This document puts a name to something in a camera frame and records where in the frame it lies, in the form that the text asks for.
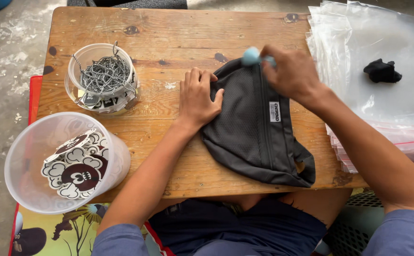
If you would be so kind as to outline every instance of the wood grain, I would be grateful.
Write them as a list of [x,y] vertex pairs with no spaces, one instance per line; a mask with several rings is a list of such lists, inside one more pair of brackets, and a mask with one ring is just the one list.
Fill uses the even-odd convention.
[[[38,119],[64,111],[91,115],[66,94],[68,62],[85,45],[118,41],[133,60],[141,80],[141,98],[122,116],[95,118],[130,149],[131,167],[125,182],[177,117],[178,81],[187,70],[199,67],[215,71],[240,57],[249,46],[262,48],[268,43],[308,51],[308,31],[307,14],[59,7],[53,14]],[[174,89],[164,87],[172,83]],[[367,186],[359,175],[341,171],[322,120],[296,102],[291,101],[290,109],[294,135],[315,157],[316,183],[312,189]],[[112,201],[124,182],[93,201]],[[197,135],[184,149],[163,198],[298,189],[263,184],[226,169],[213,160]]]

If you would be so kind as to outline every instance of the black fabric scrap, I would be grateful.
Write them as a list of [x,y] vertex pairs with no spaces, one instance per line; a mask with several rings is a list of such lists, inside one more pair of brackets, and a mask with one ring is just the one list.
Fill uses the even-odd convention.
[[395,62],[389,61],[382,62],[382,59],[370,62],[367,67],[363,69],[363,72],[367,73],[375,83],[378,82],[391,82],[396,83],[401,80],[402,75],[395,71]]

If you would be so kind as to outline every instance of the forearm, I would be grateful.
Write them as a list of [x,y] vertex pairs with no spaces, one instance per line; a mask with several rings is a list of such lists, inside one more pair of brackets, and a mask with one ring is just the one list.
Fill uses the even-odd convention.
[[414,163],[324,87],[308,108],[329,125],[386,212],[414,209]]
[[97,234],[115,224],[142,226],[161,199],[172,170],[196,128],[176,120],[131,176],[104,216]]

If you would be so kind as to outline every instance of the brand label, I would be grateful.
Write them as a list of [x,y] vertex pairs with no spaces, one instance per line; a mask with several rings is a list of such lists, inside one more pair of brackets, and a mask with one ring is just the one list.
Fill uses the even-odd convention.
[[271,101],[270,104],[270,121],[271,122],[281,122],[280,117],[280,102]]

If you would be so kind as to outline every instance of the dark shorts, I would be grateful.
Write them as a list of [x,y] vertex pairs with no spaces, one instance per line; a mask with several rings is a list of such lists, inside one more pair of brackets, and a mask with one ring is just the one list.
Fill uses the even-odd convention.
[[312,215],[269,198],[238,215],[220,202],[186,200],[155,214],[145,226],[162,251],[176,256],[218,239],[248,243],[263,256],[310,255],[327,232]]

